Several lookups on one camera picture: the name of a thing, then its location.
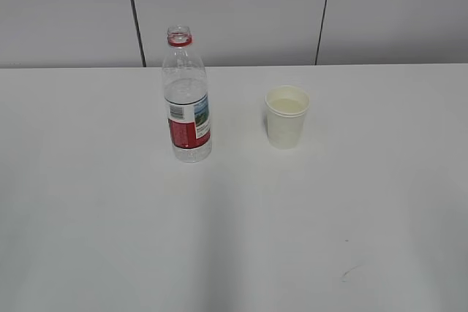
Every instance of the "red label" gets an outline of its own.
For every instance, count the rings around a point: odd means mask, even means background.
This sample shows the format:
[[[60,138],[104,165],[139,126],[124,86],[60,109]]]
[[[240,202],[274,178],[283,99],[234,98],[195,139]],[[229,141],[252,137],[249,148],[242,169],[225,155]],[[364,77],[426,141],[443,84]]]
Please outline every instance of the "red label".
[[[193,149],[202,146],[210,139],[210,131],[197,139],[195,122],[179,123],[169,119],[170,137],[179,148]]]

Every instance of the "white wall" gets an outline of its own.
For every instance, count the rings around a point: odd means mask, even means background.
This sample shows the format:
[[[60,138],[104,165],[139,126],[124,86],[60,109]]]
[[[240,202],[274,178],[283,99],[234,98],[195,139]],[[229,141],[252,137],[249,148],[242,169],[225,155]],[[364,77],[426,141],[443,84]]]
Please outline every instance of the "white wall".
[[[129,0],[0,0],[0,67],[141,66]]]
[[[318,64],[468,62],[467,0],[328,0]]]
[[[146,60],[162,63],[165,32],[188,24],[208,66],[307,65],[324,0],[135,0]]]

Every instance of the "table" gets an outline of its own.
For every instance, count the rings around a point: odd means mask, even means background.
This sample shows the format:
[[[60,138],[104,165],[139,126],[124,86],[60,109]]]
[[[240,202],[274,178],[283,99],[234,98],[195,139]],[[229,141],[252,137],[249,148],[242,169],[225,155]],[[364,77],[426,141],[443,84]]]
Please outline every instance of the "table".
[[[159,69],[0,70],[0,311],[468,311],[468,65],[208,80],[183,164]],[[312,99],[290,151],[280,84]]]

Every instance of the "bottle label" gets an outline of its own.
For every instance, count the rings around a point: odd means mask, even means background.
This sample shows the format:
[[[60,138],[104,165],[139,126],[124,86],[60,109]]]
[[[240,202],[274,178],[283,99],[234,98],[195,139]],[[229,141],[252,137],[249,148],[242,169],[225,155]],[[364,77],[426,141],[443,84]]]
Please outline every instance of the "bottle label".
[[[198,148],[210,139],[208,95],[193,104],[174,104],[166,100],[170,137],[179,148]]]

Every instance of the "paper cup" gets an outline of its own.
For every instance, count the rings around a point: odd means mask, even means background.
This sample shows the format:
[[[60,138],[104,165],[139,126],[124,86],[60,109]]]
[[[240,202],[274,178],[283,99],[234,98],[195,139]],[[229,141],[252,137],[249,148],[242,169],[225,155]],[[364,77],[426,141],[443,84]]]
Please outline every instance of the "paper cup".
[[[283,85],[271,89],[265,103],[270,144],[278,149],[294,148],[309,109],[309,95],[300,88]]]

